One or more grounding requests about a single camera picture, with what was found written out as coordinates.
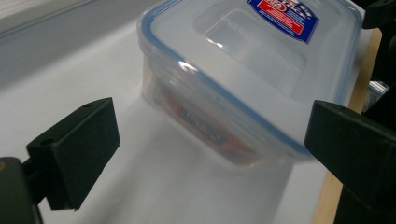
label sticker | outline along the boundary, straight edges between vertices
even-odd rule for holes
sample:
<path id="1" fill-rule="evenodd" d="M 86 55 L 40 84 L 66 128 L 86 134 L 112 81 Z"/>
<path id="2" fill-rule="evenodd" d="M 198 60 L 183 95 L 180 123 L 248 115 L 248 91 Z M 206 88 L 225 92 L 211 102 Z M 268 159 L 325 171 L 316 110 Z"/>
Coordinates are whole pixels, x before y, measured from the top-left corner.
<path id="1" fill-rule="evenodd" d="M 248 0 L 248 4 L 278 30 L 308 44 L 319 18 L 298 0 Z"/>

transparent container lid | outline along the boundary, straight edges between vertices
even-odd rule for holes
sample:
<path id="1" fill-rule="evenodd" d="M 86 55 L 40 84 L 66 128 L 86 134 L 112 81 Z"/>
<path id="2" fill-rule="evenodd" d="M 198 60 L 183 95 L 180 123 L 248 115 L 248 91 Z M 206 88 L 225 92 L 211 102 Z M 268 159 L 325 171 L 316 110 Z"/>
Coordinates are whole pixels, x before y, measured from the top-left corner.
<path id="1" fill-rule="evenodd" d="M 297 151 L 307 153 L 314 100 L 349 101 L 361 14 L 345 1 L 169 0 L 140 26 L 143 45 L 188 64 L 202 80 L 196 85 L 211 86 Z"/>

wooden edge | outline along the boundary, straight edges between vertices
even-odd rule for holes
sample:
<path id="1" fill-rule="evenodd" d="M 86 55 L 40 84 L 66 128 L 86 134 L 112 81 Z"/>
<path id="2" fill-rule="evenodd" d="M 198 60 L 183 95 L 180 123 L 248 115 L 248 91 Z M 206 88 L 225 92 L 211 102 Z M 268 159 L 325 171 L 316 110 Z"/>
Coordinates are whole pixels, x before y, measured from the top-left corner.
<path id="1" fill-rule="evenodd" d="M 349 108 L 360 113 L 363 109 L 367 87 L 373 73 L 375 57 L 381 41 L 381 32 L 378 29 L 373 31 L 370 43 L 364 54 L 361 70 L 349 103 Z M 328 172 L 323 181 L 321 193 L 318 198 L 312 224 L 333 224 L 337 211 L 343 185 L 332 173 Z"/>

clear plastic box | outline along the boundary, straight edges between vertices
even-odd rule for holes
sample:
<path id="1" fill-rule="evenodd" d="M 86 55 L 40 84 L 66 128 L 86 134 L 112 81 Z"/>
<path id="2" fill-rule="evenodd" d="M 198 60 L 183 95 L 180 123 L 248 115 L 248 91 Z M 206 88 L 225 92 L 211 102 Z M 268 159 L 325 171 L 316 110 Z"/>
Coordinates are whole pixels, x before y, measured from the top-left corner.
<path id="1" fill-rule="evenodd" d="M 143 94 L 232 163 L 309 160 L 312 104 L 347 104 L 360 27 L 342 0 L 169 0 L 138 24 Z"/>

red label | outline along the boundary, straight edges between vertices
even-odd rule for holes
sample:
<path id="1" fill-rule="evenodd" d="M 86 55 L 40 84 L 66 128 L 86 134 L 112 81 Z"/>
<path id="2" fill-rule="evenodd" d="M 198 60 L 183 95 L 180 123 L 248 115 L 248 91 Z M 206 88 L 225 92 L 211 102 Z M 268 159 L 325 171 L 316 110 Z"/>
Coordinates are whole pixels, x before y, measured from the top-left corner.
<path id="1" fill-rule="evenodd" d="M 299 22 L 285 14 L 283 12 L 283 8 L 286 7 L 277 0 L 263 0 L 257 5 L 257 7 L 282 22 L 296 34 L 300 35 L 303 32 L 304 27 Z"/>

